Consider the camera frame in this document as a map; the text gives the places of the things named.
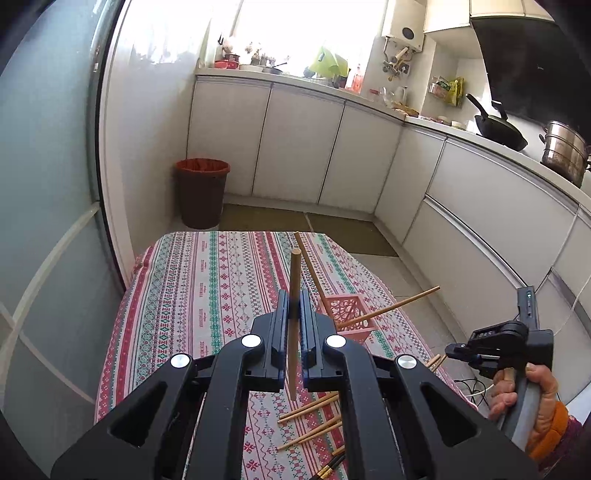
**table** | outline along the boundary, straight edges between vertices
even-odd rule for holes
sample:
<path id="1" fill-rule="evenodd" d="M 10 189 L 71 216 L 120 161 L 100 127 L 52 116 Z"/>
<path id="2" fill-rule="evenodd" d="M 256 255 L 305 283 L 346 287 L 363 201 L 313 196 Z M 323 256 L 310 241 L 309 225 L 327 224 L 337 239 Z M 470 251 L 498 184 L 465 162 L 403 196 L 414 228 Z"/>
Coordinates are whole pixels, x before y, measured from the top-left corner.
<path id="1" fill-rule="evenodd" d="M 357 293 L 370 310 L 395 302 L 367 268 L 328 236 L 303 233 L 302 239 L 326 294 Z M 271 312 L 280 289 L 288 290 L 291 232 L 176 232 L 160 238 L 138 257 L 132 284 L 116 318 L 100 378 L 95 421 L 176 353 L 201 357 L 219 352 L 230 340 L 250 332 L 255 317 Z M 302 288 L 317 306 L 308 270 Z M 400 309 L 376 318 L 379 330 L 365 342 L 374 355 L 410 353 L 431 358 L 427 344 Z M 442 369 L 437 373 L 454 388 Z M 279 426 L 277 417 L 317 399 L 298 376 L 297 398 L 286 390 L 252 392 L 246 419 L 242 479 L 307 480 L 343 444 L 340 429 L 302 446 L 276 447 L 339 413 L 331 403 Z M 345 465 L 331 479 L 345 479 Z"/>

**kettle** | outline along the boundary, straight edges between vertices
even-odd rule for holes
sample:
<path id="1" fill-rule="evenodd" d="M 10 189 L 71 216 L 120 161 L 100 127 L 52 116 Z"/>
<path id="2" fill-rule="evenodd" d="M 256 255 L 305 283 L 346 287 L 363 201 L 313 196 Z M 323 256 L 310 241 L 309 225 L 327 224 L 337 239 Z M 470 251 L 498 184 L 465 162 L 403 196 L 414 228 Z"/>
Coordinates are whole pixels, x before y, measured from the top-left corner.
<path id="1" fill-rule="evenodd" d="M 406 99 L 407 99 L 407 88 L 406 86 L 402 87 L 398 87 L 396 88 L 396 90 L 394 90 L 394 97 L 393 100 L 395 102 L 401 103 L 403 105 L 406 105 Z"/>

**orange sleeve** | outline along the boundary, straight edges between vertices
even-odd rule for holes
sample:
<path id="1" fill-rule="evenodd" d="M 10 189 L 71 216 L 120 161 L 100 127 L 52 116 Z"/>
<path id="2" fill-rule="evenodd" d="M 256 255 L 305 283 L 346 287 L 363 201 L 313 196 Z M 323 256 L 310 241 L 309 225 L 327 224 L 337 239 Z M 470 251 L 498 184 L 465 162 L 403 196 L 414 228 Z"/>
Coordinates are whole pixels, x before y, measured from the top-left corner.
<path id="1" fill-rule="evenodd" d="M 560 439 L 564 435 L 568 424 L 569 411 L 562 402 L 556 402 L 556 409 L 550 430 L 530 452 L 530 457 L 538 463 L 546 458 L 560 443 Z"/>

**white cord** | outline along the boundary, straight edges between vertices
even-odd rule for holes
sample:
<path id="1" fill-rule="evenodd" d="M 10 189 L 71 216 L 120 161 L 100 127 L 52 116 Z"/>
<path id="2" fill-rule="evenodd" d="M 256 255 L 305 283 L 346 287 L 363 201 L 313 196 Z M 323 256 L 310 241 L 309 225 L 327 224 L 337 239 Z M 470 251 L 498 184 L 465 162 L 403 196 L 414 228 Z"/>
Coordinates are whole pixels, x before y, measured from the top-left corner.
<path id="1" fill-rule="evenodd" d="M 476 392 L 473 393 L 472 395 L 464 395 L 466 398 L 471 398 L 471 397 L 476 397 L 477 395 L 484 395 L 486 392 L 488 392 L 492 387 L 494 387 L 495 384 L 491 384 L 488 387 L 486 387 L 484 390 L 480 391 L 480 392 Z"/>
<path id="2" fill-rule="evenodd" d="M 585 287 L 587 286 L 587 284 L 588 284 L 590 281 L 591 281 L 591 275 L 589 276 L 589 278 L 587 279 L 587 281 L 586 281 L 586 282 L 585 282 L 585 284 L 583 285 L 583 288 L 581 288 L 581 291 L 579 292 L 579 294 L 576 296 L 576 298 L 575 298 L 575 300 L 574 300 L 574 302 L 573 302 L 573 306 L 572 306 L 572 308 L 570 309 L 569 316 L 567 316 L 567 317 L 565 318 L 565 320 L 564 320 L 564 323 L 563 323 L 563 324 L 562 324 L 562 326 L 561 326 L 561 327 L 558 329 L 558 331 L 554 332 L 554 336 L 556 336 L 556 335 L 557 335 L 557 334 L 558 334 L 558 333 L 559 333 L 559 332 L 562 330 L 562 327 L 563 327 L 564 325 L 566 325 L 566 322 L 568 322 L 568 321 L 569 321 L 569 318 L 572 316 L 572 314 L 573 314 L 573 312 L 574 312 L 574 308 L 577 306 L 577 302 L 579 301 L 579 297 L 581 296 L 581 294 L 583 293 L 583 290 L 585 289 Z"/>

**glass door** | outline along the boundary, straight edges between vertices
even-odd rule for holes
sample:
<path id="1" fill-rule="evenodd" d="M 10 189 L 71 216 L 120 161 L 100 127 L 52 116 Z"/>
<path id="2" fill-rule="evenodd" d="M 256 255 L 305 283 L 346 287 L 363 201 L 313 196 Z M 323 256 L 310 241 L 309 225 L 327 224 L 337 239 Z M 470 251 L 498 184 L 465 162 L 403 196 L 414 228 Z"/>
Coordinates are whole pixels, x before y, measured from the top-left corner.
<path id="1" fill-rule="evenodd" d="M 93 145 L 122 1 L 47 3 L 0 75 L 0 410 L 49 475 L 93 424 L 124 288 Z"/>

